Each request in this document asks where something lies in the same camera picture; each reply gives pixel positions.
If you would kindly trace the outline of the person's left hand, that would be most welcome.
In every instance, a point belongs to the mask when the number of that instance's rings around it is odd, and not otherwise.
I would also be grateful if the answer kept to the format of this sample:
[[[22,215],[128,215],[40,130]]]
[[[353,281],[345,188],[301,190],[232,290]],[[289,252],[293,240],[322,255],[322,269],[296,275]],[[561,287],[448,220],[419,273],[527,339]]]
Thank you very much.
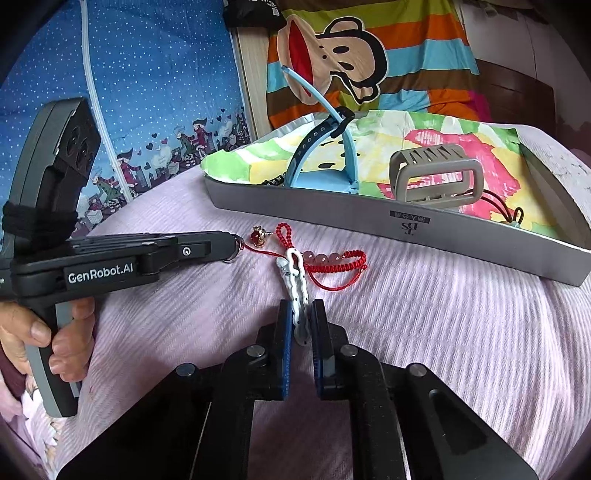
[[[72,301],[71,322],[53,334],[32,311],[14,302],[1,303],[1,345],[22,374],[32,374],[26,346],[51,347],[50,371],[65,382],[82,381],[94,348],[95,301]]]

